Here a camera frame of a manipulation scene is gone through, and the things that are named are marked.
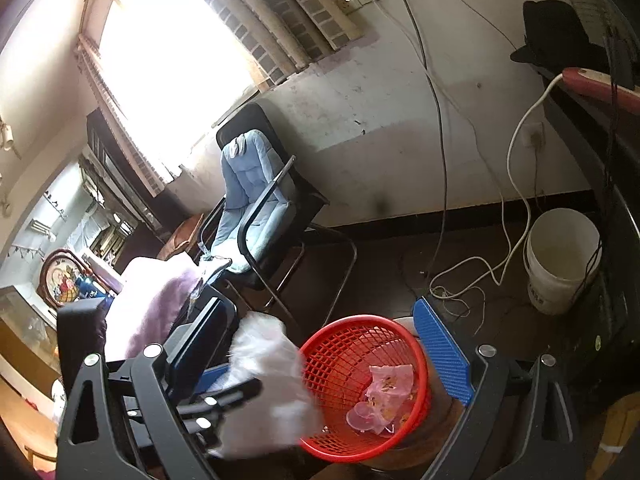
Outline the white plastic bucket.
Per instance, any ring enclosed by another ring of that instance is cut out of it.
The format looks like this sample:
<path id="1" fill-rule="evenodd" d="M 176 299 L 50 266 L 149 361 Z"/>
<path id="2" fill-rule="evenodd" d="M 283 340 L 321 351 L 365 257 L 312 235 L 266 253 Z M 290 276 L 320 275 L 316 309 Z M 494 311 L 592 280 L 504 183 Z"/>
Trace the white plastic bucket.
<path id="1" fill-rule="evenodd" d="M 600 259 L 600 233 L 587 216 L 568 208 L 544 212 L 523 249 L 529 301 L 545 315 L 565 313 L 594 278 Z"/>

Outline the purple tablecloth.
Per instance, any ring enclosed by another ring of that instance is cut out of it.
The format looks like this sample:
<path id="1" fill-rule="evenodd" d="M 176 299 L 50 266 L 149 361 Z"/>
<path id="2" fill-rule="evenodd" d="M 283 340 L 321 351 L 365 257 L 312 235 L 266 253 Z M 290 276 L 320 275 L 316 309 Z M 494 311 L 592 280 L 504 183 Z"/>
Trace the purple tablecloth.
<path id="1" fill-rule="evenodd" d="M 164 342 L 201 273 L 182 252 L 166 261 L 134 258 L 122 278 L 122 291 L 105 318 L 108 362 L 133 358 L 149 344 Z"/>

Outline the black hat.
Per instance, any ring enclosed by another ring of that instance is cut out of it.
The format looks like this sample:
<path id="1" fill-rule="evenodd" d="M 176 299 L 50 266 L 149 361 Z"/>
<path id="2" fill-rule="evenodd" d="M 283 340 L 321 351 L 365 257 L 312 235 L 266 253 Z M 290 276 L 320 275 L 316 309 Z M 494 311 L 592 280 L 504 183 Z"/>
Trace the black hat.
<path id="1" fill-rule="evenodd" d="M 607 73 L 604 47 L 592 44 L 574 8 L 560 0 L 523 3 L 525 44 L 510 54 L 515 63 L 532 64 L 553 73 L 589 68 Z"/>

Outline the light blue chair cushion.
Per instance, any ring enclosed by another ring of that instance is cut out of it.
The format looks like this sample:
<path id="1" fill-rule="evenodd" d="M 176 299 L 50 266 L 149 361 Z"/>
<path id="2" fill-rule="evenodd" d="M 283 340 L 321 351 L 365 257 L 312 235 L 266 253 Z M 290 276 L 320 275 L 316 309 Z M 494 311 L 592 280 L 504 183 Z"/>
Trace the light blue chair cushion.
<path id="1" fill-rule="evenodd" d="M 221 170 L 226 197 L 209 253 L 218 263 L 227 261 L 228 272 L 242 274 L 250 270 L 238 245 L 240 226 L 283 167 L 281 157 L 257 129 L 240 134 L 222 150 Z M 296 198 L 294 182 L 287 174 L 255 219 L 247 223 L 246 246 L 255 260 L 260 260 L 293 222 Z"/>

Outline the round decorative plate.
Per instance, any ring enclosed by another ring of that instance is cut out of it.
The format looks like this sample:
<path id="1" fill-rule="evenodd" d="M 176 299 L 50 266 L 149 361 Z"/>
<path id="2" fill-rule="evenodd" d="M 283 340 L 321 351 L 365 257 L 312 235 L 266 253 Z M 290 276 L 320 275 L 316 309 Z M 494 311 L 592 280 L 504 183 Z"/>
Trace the round decorative plate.
<path id="1" fill-rule="evenodd" d="M 68 249 L 55 249 L 43 261 L 37 292 L 41 299 L 53 309 L 79 299 L 88 299 L 92 294 L 90 268 Z"/>

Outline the red power strip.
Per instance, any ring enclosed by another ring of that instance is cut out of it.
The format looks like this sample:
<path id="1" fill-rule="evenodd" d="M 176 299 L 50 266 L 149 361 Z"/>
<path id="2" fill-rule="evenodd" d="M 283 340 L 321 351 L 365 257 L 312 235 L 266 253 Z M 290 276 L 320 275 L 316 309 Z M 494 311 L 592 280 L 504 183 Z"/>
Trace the red power strip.
<path id="1" fill-rule="evenodd" d="M 640 114 L 639 87 L 628 89 L 614 87 L 610 76 L 588 70 L 588 68 L 566 68 L 562 71 L 562 81 L 570 90 L 608 104 L 613 103 L 613 90 L 617 90 L 617 104 L 625 112 Z"/>

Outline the white tissue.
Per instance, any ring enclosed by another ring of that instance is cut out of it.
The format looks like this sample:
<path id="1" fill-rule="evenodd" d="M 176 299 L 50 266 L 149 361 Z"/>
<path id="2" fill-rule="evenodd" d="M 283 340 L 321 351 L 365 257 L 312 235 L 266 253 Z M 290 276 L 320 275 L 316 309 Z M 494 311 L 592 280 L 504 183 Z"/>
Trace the white tissue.
<path id="1" fill-rule="evenodd" d="M 304 359 L 274 316 L 250 312 L 242 318 L 229 350 L 228 370 L 207 390 L 218 393 L 249 379 L 262 392 L 224 416 L 213 456 L 244 460 L 298 445 L 318 434 L 323 419 L 303 382 Z"/>

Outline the red mesh trash basket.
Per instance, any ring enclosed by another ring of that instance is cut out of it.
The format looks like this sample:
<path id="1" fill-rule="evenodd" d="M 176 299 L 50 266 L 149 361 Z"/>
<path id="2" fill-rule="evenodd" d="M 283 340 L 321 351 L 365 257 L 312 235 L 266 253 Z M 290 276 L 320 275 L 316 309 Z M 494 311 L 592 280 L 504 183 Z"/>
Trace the red mesh trash basket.
<path id="1" fill-rule="evenodd" d="M 372 460 L 408 437 L 431 409 L 425 353 L 389 318 L 341 318 L 312 335 L 300 353 L 304 384 L 322 417 L 321 429 L 300 445 L 322 460 Z"/>

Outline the pink candy wrapper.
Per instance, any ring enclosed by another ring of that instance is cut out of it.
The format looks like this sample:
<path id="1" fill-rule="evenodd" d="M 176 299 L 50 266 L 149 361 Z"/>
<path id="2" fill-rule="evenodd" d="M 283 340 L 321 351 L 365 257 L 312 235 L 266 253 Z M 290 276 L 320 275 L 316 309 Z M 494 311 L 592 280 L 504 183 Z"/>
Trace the pink candy wrapper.
<path id="1" fill-rule="evenodd" d="M 396 432 L 408 420 L 416 400 L 413 366 L 371 365 L 369 372 L 371 382 L 364 397 L 371 410 L 371 430 Z"/>

